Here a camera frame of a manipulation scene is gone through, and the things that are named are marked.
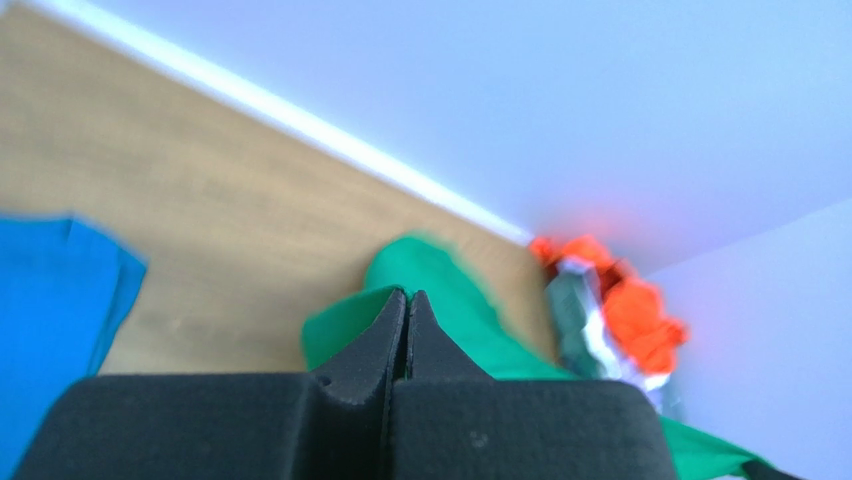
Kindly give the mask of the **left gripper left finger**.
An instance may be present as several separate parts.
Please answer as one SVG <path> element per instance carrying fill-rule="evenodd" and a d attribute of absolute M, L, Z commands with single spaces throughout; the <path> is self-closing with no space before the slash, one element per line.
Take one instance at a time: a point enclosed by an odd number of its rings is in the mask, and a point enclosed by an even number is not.
<path fill-rule="evenodd" d="M 383 479 L 407 298 L 305 373 L 106 375 L 69 387 L 17 479 Z"/>

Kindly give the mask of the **green t-shirt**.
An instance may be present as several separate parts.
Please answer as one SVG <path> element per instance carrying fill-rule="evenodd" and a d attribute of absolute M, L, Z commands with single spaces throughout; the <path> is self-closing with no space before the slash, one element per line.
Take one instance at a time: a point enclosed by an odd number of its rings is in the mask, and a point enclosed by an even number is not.
<path fill-rule="evenodd" d="M 575 381 L 577 375 L 542 360 L 508 334 L 500 313 L 475 271 L 454 250 L 417 235 L 384 246 L 367 268 L 362 290 L 309 317 L 302 328 L 308 369 L 340 353 L 373 322 L 393 288 L 408 297 L 427 294 L 444 332 L 491 377 L 498 380 Z M 682 479 L 737 476 L 755 479 L 773 466 L 760 456 L 678 421 L 662 428 Z"/>

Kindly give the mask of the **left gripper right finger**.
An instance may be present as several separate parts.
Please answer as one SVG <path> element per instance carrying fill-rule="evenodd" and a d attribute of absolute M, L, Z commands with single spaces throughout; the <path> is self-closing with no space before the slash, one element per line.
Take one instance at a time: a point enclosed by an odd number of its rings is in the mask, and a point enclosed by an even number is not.
<path fill-rule="evenodd" d="M 674 479 L 660 419 L 618 381 L 496 380 L 437 322 L 407 320 L 406 378 L 390 398 L 393 479 Z"/>

